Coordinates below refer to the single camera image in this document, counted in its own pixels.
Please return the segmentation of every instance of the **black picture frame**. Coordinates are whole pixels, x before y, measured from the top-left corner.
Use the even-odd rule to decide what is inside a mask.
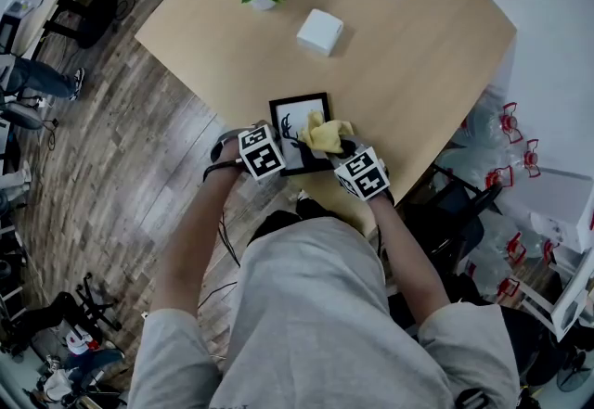
[[[298,102],[306,102],[312,100],[321,100],[322,101],[322,108],[324,112],[324,120],[330,121],[330,107],[328,101],[328,94],[326,93],[314,93],[314,94],[307,94],[304,96],[293,96],[293,97],[285,97],[283,99],[275,99],[273,101],[269,101],[268,104],[270,106],[270,119],[272,120],[272,125],[277,130],[278,134],[282,137],[282,131],[280,124],[278,123],[278,114],[277,108],[278,106],[283,106],[286,104],[295,104]],[[303,152],[311,154],[311,150],[305,144],[303,144],[304,149]],[[298,175],[303,173],[314,173],[314,172],[324,172],[326,170],[334,170],[332,163],[330,160],[320,160],[316,159],[312,156],[312,161],[308,162],[302,168],[293,168],[293,169],[283,169],[280,171],[281,176],[291,176],[291,175]]]

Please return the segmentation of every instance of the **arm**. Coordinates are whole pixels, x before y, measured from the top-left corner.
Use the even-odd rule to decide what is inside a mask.
[[[225,145],[219,161],[238,156],[239,144],[233,140]],[[239,169],[230,167],[207,176],[161,257],[151,312],[179,309],[196,315],[223,207],[240,174]]]
[[[420,326],[450,303],[444,285],[388,198],[380,194],[368,203],[380,227],[394,281]]]

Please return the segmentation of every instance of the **hand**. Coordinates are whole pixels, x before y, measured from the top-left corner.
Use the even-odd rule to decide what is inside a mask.
[[[225,142],[225,146],[221,151],[221,156],[216,163],[221,161],[230,161],[230,160],[237,160],[240,157],[239,155],[239,140],[237,138],[232,138]]]

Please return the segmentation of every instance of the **picture frame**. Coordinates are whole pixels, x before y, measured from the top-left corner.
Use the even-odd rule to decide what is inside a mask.
[[[280,151],[286,161],[282,176],[334,170],[330,160],[319,158],[305,143],[297,140],[297,134],[307,126],[307,114],[319,110],[324,121],[330,121],[330,108],[326,93],[286,97],[269,102],[272,125],[280,135]]]

